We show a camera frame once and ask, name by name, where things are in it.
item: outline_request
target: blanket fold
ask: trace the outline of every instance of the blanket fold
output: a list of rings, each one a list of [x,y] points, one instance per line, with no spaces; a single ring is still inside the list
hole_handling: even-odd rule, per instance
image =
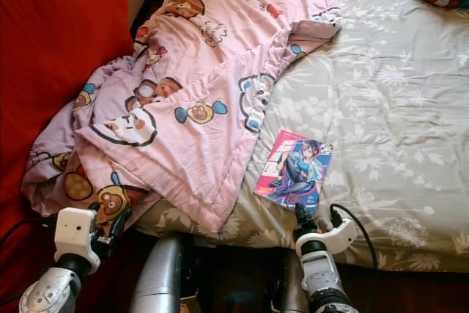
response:
[[[164,197],[217,232],[275,82],[339,20],[336,0],[165,0],[134,56],[98,68],[37,138],[22,192],[41,213],[97,200],[104,227]]]

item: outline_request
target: gray bed sheet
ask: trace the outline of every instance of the gray bed sheet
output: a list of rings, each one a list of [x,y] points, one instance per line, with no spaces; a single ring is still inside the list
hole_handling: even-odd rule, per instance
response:
[[[469,272],[469,12],[420,0],[340,1],[334,41],[276,84],[221,232],[206,232],[165,201],[137,229],[293,248],[294,213],[253,193],[283,128],[334,145],[320,207],[336,202],[354,212],[380,268]],[[364,237],[336,260],[371,266]]]

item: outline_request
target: red sofa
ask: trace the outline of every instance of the red sofa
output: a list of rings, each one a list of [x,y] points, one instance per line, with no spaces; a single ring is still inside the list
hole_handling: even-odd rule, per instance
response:
[[[38,215],[20,195],[29,148],[48,120],[80,91],[94,69],[130,54],[128,0],[0,0],[1,196],[0,236]],[[77,312],[124,312],[152,239],[126,235],[115,256],[85,281]],[[27,224],[0,248],[0,301],[25,290],[53,264],[53,230]],[[114,308],[104,309],[103,304]],[[18,299],[0,307],[17,312]]]

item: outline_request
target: manga book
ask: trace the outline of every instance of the manga book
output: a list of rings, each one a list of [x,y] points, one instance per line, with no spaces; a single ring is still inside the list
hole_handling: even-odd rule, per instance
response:
[[[280,130],[254,193],[294,210],[300,202],[313,213],[333,146]]]

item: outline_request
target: pink blanket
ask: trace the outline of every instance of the pink blanket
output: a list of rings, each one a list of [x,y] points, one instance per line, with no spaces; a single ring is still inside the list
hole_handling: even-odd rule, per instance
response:
[[[42,214],[99,201],[104,227],[162,196],[218,231],[274,83],[339,16],[336,0],[165,0],[135,55],[98,68],[37,138],[22,192]]]

